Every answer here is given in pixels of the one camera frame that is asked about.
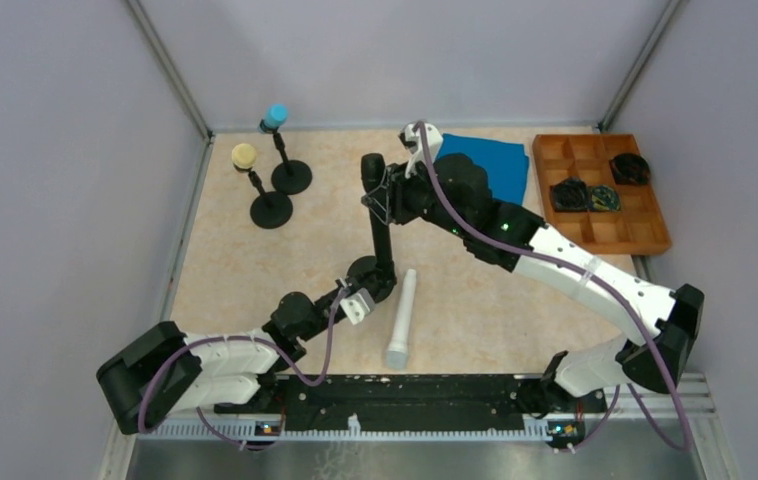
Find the black toy microphone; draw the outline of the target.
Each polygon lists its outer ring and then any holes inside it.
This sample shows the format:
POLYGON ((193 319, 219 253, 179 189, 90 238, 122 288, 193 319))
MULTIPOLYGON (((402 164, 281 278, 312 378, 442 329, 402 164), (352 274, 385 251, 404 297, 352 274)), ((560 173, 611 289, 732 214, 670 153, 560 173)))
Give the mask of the black toy microphone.
POLYGON ((376 270, 383 281, 395 281, 388 213, 388 173, 382 154, 362 156, 361 181, 365 190, 361 201, 370 214, 376 270))

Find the white toy microphone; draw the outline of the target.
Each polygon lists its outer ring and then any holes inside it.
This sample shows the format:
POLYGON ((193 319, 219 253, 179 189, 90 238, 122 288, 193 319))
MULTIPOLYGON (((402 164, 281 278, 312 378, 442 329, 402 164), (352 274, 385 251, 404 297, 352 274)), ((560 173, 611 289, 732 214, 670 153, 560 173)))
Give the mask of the white toy microphone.
POLYGON ((418 274, 408 269, 403 277, 400 297, 394 318, 392 334, 385 354, 385 366, 394 370, 404 370, 409 358, 409 334, 416 294, 418 274))

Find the black mic stand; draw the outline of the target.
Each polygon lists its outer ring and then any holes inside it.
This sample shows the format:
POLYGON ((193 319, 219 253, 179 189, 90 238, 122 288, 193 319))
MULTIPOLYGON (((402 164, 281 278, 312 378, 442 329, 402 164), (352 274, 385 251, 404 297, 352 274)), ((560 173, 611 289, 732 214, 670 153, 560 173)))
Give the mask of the black mic stand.
POLYGON ((281 158, 281 163, 275 167, 271 175, 274 189, 286 195, 296 195, 305 191, 313 180, 310 167, 300 160, 289 158, 285 141, 277 130, 273 131, 272 138, 281 158))
POLYGON ((351 292, 364 288, 376 304, 386 300, 397 284, 394 264, 382 269, 377 266, 374 256, 363 256, 355 260, 347 270, 346 281, 351 292))
POLYGON ((266 191, 254 170, 248 172, 248 178, 258 192, 250 207, 253 223, 263 229, 276 229, 285 225, 293 215, 290 197, 278 191, 266 191))

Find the blue toy microphone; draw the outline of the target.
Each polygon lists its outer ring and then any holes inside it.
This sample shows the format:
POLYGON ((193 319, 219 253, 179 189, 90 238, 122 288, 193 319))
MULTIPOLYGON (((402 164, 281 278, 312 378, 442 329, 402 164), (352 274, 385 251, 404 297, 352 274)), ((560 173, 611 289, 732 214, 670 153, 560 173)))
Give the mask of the blue toy microphone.
POLYGON ((271 105, 259 122, 258 129, 265 134, 275 134, 289 118, 289 110, 283 104, 271 105))

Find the yellow toy microphone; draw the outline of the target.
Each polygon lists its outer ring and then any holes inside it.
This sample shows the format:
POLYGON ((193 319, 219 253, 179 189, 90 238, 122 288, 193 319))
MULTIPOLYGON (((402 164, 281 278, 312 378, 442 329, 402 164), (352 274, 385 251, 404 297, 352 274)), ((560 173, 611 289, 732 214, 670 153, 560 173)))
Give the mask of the yellow toy microphone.
POLYGON ((240 143, 231 150, 231 162, 238 172, 249 173, 258 158, 257 149, 249 143, 240 143))

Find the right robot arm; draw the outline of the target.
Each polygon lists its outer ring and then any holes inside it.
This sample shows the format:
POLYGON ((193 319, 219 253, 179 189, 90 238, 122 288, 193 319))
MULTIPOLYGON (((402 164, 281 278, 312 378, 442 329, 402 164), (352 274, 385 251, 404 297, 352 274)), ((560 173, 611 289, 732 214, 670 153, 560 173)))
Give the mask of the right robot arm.
POLYGON ((459 237, 480 261, 537 280, 596 312, 619 336, 584 350, 560 352, 542 383, 563 395, 631 383, 670 393, 679 383, 699 333, 704 294, 643 281, 590 254, 554 226, 496 199, 486 171, 463 154, 423 163, 361 159, 362 202, 374 219, 405 225, 421 219, 459 237))

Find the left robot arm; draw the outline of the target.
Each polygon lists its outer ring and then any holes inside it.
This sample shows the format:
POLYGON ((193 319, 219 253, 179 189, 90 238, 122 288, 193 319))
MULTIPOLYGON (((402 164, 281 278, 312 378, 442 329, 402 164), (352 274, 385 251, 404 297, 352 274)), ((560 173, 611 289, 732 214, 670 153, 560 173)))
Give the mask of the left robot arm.
POLYGON ((263 408, 276 373, 305 356, 305 341, 331 335, 344 319, 360 323, 395 284, 395 276, 370 271, 337 280, 316 300, 290 292, 262 327, 236 334, 191 334, 159 322, 103 363, 96 380, 125 435, 149 433, 170 415, 197 408, 263 408))

